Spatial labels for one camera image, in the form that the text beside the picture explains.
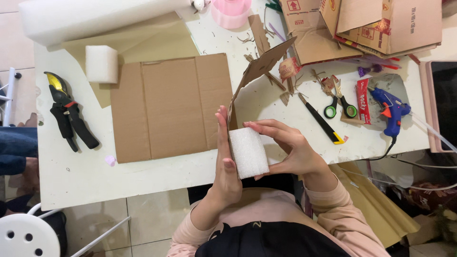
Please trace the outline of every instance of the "beige paper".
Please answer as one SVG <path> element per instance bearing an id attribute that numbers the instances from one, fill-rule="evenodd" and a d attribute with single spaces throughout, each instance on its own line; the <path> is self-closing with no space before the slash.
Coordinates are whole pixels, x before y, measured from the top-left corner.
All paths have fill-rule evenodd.
<path id="1" fill-rule="evenodd" d="M 185 23 L 175 12 L 96 37 L 62 43 L 65 50 L 78 61 L 84 73 L 86 45 L 107 45 L 117 50 L 119 65 L 200 55 Z M 111 105 L 111 84 L 90 83 L 90 86 L 100 107 Z"/>

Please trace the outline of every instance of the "blue glue gun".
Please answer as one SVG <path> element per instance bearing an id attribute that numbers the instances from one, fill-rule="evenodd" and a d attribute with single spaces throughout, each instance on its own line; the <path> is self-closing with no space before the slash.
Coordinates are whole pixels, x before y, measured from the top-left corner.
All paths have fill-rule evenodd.
<path id="1" fill-rule="evenodd" d="M 368 87 L 368 89 L 373 98 L 385 107 L 385 110 L 381 113 L 388 118 L 384 134 L 396 138 L 400 133 L 401 117 L 411 111 L 411 106 L 407 103 L 402 103 L 399 98 L 380 88 Z"/>

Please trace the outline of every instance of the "black handle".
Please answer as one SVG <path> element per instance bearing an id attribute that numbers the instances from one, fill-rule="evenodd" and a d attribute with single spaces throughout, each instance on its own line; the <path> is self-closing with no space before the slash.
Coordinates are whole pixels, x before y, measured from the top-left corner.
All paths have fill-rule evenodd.
<path id="1" fill-rule="evenodd" d="M 81 138 L 81 140 L 83 140 L 89 149 L 96 148 L 100 143 L 89 132 L 84 124 L 84 120 L 80 118 L 78 114 L 78 104 L 75 103 L 72 106 L 68 107 L 68 111 L 70 112 L 71 125 L 73 126 L 74 131 L 78 134 L 78 136 Z"/>
<path id="2" fill-rule="evenodd" d="M 65 115 L 65 110 L 60 106 L 54 106 L 49 110 L 57 120 L 57 125 L 63 138 L 67 139 L 73 152 L 77 152 L 78 148 L 73 141 L 73 130 L 71 129 L 70 119 Z"/>
<path id="3" fill-rule="evenodd" d="M 327 136 L 332 140 L 332 142 L 337 145 L 337 144 L 342 144 L 344 141 L 338 136 L 338 134 L 332 129 L 332 127 L 322 118 L 322 116 L 319 115 L 319 113 L 307 102 L 305 104 L 306 108 L 308 108 L 309 112 L 311 115 L 316 119 L 316 121 L 319 123 L 321 128 L 324 130 L 324 132 L 327 134 Z"/>
<path id="4" fill-rule="evenodd" d="M 336 115 L 336 104 L 338 103 L 338 98 L 336 96 L 333 97 L 333 102 L 332 104 L 330 104 L 329 106 L 327 106 L 325 109 L 324 109 L 324 116 L 327 118 L 327 119 L 332 119 L 333 117 L 335 117 Z"/>
<path id="5" fill-rule="evenodd" d="M 355 106 L 346 102 L 346 99 L 341 97 L 341 105 L 343 106 L 344 114 L 346 114 L 349 118 L 354 118 L 357 115 L 357 109 Z"/>

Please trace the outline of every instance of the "jeans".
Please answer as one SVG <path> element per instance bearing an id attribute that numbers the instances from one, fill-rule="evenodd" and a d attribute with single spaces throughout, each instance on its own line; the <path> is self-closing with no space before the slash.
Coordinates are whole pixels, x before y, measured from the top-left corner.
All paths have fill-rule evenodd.
<path id="1" fill-rule="evenodd" d="M 38 157 L 37 128 L 0 127 L 0 175 L 23 173 L 26 157 Z"/>

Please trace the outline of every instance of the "white stool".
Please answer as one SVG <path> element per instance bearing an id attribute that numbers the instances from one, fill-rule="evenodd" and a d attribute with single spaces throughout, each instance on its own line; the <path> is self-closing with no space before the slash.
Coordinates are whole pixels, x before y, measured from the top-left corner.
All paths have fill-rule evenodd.
<path id="1" fill-rule="evenodd" d="M 62 209 L 55 209 L 38 217 L 33 214 L 41 207 L 35 205 L 27 214 L 12 214 L 0 219 L 0 254 L 7 257 L 59 257 L 60 245 L 56 233 L 42 218 Z M 79 257 L 95 244 L 107 237 L 123 223 L 130 220 L 126 217 L 116 226 L 93 240 L 90 244 L 71 257 Z"/>

